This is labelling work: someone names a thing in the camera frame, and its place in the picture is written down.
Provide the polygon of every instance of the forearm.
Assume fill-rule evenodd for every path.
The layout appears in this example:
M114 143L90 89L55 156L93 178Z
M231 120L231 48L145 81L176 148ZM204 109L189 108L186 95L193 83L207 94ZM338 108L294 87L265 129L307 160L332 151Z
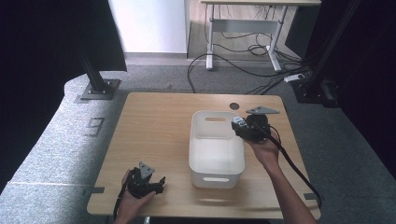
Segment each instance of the forearm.
M280 167L273 166L267 170L273 182L276 197L279 201L285 223L317 223L309 209L298 196Z

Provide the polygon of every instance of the wooden table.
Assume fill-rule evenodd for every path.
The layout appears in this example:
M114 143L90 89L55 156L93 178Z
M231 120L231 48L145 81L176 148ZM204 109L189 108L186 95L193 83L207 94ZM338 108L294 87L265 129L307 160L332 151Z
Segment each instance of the wooden table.
M232 110L231 103L239 104L239 109ZM306 176L288 116L278 96L130 93L96 180L95 187L105 188L104 192L92 194L88 211L111 215L123 175L143 161L156 169L150 182L158 182L166 176L166 183L163 194L150 201L139 216L282 218L271 180L249 145L245 145L246 168L235 188L199 189L191 183L189 142L193 113L233 111L245 118L246 110L259 105L280 112L268 115L269 122L278 129L284 148ZM312 191L282 156L279 163L314 217L319 218L317 202L304 198L304 194Z
M200 2L212 6L209 23L209 43L207 44L208 55L206 56L207 70L213 69L213 32L229 32L273 35L270 46L267 46L266 48L275 71L281 71L281 67L274 51L285 20L288 6L310 7L319 6L321 3L320 0L200 0ZM282 6L282 13L280 18L276 21L215 19L215 5Z

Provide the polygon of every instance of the black fabric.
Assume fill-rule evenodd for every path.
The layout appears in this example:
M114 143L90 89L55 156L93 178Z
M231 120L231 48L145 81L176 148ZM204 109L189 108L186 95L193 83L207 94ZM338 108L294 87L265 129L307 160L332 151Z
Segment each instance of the black fabric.
M99 71L126 71L107 0L1 1L0 189L85 74L76 41Z

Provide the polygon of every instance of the white metal table leg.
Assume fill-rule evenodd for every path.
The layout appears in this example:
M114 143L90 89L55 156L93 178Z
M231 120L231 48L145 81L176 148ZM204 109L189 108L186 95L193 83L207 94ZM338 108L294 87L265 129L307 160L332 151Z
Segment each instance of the white metal table leg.
M282 30L282 25L285 20L287 11L288 11L288 6L283 6L282 14L281 14L280 20L277 21L276 32L274 33L274 37L271 41L271 45L267 46L268 56L270 56L271 63L273 64L273 67L274 67L275 71L277 71L277 72L282 70L282 68L280 67L279 62L277 61L277 57L274 54L274 51L276 48L276 42L279 39L280 31Z
M215 5L212 5L212 13L210 16L209 26L209 43L207 44L207 55L206 55L206 70L213 69L213 22L215 19Z

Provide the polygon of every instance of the white bin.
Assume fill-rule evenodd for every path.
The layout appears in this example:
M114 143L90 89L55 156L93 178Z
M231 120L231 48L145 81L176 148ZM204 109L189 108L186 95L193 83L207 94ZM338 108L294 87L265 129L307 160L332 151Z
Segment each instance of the white bin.
M243 140L235 135L233 112L198 111L192 116L189 165L198 188L231 189L245 169Z

